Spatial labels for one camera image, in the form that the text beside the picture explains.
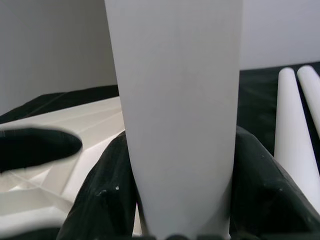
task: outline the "white wall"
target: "white wall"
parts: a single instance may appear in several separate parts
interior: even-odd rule
[[[41,94],[116,84],[104,0],[0,1],[0,114]]]
[[[244,0],[241,69],[320,61],[320,0]]]

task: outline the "white plastic tube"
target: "white plastic tube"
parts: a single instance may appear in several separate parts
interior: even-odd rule
[[[303,66],[297,72],[301,88],[320,137],[320,77],[312,66]]]
[[[228,236],[241,0],[105,0],[150,234]]]
[[[295,72],[279,73],[274,158],[320,213],[320,176]]]

